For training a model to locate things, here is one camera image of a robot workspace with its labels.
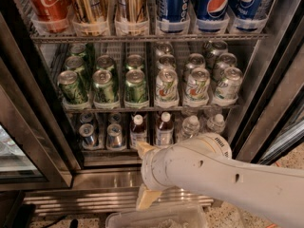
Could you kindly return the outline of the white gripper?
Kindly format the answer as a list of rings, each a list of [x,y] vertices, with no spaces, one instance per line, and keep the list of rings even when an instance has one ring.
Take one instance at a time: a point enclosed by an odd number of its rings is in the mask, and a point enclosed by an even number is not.
[[[176,147],[159,149],[148,142],[137,142],[136,149],[142,159],[141,173],[144,182],[139,189],[136,210],[142,211],[148,209],[163,190],[176,186],[166,173]]]

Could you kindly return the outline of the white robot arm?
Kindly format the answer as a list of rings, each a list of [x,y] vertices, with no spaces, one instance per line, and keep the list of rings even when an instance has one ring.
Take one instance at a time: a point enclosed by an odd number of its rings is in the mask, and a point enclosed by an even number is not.
[[[136,144],[142,159],[136,208],[145,210],[171,187],[229,202],[281,228],[304,228],[304,171],[232,158],[216,133],[198,134],[165,148]]]

